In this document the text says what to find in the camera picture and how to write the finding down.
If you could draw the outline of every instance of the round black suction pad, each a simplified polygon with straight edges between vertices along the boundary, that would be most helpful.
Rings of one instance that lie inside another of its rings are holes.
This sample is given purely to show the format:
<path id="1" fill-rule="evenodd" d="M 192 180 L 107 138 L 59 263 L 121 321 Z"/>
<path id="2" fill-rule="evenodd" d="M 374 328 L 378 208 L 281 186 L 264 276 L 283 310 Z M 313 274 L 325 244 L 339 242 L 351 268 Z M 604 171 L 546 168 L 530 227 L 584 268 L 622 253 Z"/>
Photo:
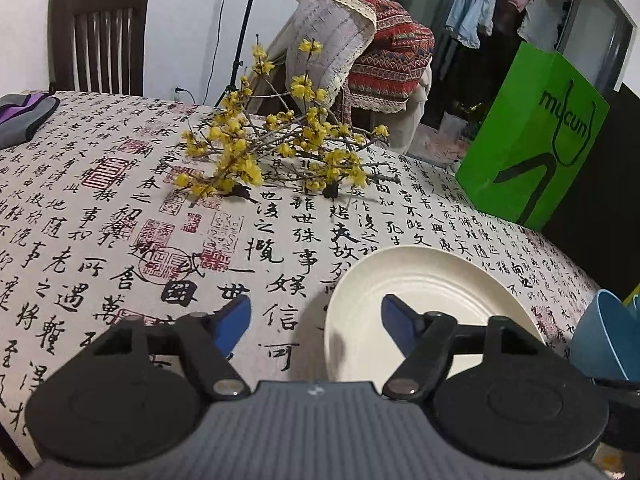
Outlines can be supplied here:
<path id="1" fill-rule="evenodd" d="M 540 358 L 496 359 L 446 380 L 433 399 L 443 436 L 486 462 L 543 468 L 596 444 L 609 409 L 569 364 Z"/>
<path id="2" fill-rule="evenodd" d="M 157 367 L 113 356 L 74 378 L 56 374 L 31 397 L 31 436 L 42 453 L 87 466 L 123 466 L 169 450 L 200 417 L 196 390 Z"/>

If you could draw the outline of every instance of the wooden chair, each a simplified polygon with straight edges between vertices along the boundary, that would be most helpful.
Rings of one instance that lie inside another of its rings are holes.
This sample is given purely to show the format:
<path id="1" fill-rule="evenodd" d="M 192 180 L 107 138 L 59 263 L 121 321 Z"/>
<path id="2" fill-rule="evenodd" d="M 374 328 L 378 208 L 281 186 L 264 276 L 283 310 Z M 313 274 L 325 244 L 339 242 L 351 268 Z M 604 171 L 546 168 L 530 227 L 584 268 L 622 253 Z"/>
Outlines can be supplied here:
<path id="1" fill-rule="evenodd" d="M 142 95 L 146 2 L 51 0 L 55 88 Z"/>

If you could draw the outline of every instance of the dark wall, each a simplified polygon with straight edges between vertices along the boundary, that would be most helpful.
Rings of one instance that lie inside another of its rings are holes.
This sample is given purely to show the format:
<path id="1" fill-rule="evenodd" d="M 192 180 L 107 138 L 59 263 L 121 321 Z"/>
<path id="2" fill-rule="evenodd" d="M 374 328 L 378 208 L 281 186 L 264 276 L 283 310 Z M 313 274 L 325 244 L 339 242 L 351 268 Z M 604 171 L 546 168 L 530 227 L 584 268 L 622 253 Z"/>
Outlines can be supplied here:
<path id="1" fill-rule="evenodd" d="M 580 173 L 542 233 L 623 300 L 640 283 L 640 98 L 622 85 Z"/>

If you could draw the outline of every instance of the calligraphy tablecloth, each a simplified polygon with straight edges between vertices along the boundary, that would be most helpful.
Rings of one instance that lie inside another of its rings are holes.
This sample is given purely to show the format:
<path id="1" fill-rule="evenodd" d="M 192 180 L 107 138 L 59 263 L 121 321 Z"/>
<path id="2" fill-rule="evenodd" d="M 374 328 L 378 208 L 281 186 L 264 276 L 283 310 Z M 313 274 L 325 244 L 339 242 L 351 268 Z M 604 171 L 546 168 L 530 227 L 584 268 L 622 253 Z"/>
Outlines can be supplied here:
<path id="1" fill-rule="evenodd" d="M 566 341 L 595 284 L 539 234 L 468 202 L 452 176 L 370 148 L 401 185 L 331 201 L 263 186 L 252 200 L 194 207 L 165 163 L 184 168 L 180 133 L 210 108 L 60 92 L 32 142 L 0 152 L 0 422 L 27 457 L 30 393 L 109 324 L 212 312 L 251 297 L 232 364 L 260 379 L 324 378 L 322 329 L 335 283 L 376 249 L 423 244 L 487 270 L 548 342 Z"/>

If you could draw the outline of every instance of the light blue shirt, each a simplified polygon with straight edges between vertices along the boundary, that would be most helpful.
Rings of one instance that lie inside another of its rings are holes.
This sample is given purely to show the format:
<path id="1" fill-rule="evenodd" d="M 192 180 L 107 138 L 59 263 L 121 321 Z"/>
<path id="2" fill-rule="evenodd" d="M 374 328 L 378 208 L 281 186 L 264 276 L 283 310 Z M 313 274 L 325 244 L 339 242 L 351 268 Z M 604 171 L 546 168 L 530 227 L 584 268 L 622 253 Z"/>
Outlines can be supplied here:
<path id="1" fill-rule="evenodd" d="M 454 0 L 446 29 L 453 38 L 469 48 L 480 48 L 478 28 L 490 36 L 494 29 L 495 0 Z"/>

